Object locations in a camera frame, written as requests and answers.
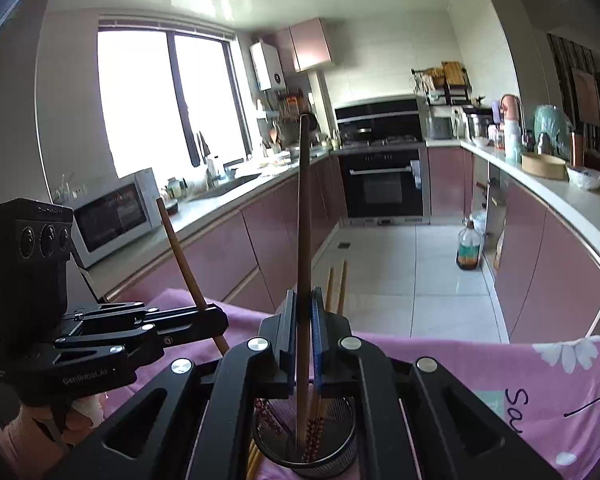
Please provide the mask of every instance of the black lettering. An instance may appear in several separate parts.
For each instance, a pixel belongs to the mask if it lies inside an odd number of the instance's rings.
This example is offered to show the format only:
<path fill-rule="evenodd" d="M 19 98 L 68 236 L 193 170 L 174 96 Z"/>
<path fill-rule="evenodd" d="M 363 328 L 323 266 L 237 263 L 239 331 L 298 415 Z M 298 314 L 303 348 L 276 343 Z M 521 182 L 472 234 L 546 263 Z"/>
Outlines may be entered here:
<path fill-rule="evenodd" d="M 512 412 L 515 412 L 515 413 L 517 414 L 517 416 L 513 416 L 513 415 L 511 415 L 511 413 L 512 413 Z M 516 408 L 509 408 L 509 409 L 507 410 L 507 413 L 508 413 L 508 414 L 509 414 L 509 416 L 511 417 L 511 418 L 509 419 L 509 427 L 510 427 L 510 428 L 511 428 L 513 431 L 515 431 L 517 434 L 520 434 L 520 433 L 522 433 L 522 430 L 519 430 L 518 428 L 516 428 L 516 427 L 513 425 L 513 422 L 514 422 L 514 421 L 517 421 L 517 420 L 522 420 L 522 413 L 520 413 L 520 412 L 519 412 L 519 411 L 518 411 Z"/>
<path fill-rule="evenodd" d="M 525 402 L 523 402 L 523 404 L 528 404 L 529 403 L 529 396 L 526 394 L 526 391 L 523 390 L 522 388 L 520 388 L 518 391 L 516 391 L 516 396 L 513 398 L 513 400 L 511 400 L 509 398 L 509 389 L 507 388 L 506 390 L 504 390 L 504 394 L 507 397 L 507 400 L 509 401 L 509 404 L 513 404 L 514 406 L 518 403 L 518 397 L 520 396 L 520 393 L 525 394 Z"/>

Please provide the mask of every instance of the brown thermos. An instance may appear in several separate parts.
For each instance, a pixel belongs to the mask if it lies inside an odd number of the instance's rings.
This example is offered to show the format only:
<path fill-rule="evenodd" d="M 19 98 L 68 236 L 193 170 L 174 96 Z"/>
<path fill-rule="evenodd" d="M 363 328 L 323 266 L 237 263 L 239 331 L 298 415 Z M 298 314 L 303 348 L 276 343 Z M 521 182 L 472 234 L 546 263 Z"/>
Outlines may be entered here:
<path fill-rule="evenodd" d="M 572 166 L 584 166 L 584 137 L 575 132 L 571 133 L 571 160 Z"/>

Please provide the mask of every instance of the sink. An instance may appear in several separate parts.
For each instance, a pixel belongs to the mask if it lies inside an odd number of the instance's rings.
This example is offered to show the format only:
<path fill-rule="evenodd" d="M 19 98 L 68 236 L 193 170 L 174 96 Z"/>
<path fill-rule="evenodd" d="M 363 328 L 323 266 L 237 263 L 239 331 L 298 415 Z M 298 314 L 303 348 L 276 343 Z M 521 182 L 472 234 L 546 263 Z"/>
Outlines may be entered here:
<path fill-rule="evenodd" d="M 234 178 L 233 180 L 226 180 L 212 189 L 205 191 L 204 193 L 200 193 L 194 195 L 191 200 L 204 200 L 205 198 L 215 198 L 218 196 L 222 196 L 226 193 L 229 193 L 232 189 L 242 186 L 247 182 L 251 182 L 260 176 L 259 173 L 251 174 L 251 175 L 243 175 L 238 178 Z"/>

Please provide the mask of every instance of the bright window pane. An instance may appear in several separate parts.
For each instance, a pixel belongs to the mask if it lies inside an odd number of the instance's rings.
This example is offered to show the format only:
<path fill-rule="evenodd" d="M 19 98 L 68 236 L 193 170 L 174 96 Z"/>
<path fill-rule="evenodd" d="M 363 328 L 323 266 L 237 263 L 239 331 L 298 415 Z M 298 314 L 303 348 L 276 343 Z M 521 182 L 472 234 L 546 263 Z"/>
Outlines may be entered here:
<path fill-rule="evenodd" d="M 176 36 L 182 91 L 194 132 L 222 162 L 245 156 L 224 51 L 219 41 Z"/>
<path fill-rule="evenodd" d="M 172 176 L 189 175 L 193 168 L 173 89 L 165 33 L 100 32 L 98 69 L 102 111 L 118 176 L 153 168 L 161 187 Z"/>

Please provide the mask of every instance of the window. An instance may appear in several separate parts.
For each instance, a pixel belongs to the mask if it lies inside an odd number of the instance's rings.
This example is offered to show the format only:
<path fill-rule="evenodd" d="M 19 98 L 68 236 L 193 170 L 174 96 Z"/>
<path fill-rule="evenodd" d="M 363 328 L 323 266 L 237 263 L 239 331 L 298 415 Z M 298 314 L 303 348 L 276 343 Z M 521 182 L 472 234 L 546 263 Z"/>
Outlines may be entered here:
<path fill-rule="evenodd" d="M 101 30 L 98 70 L 119 177 L 153 168 L 158 186 L 191 177 L 201 132 L 222 162 L 249 152 L 226 41 L 156 30 Z"/>

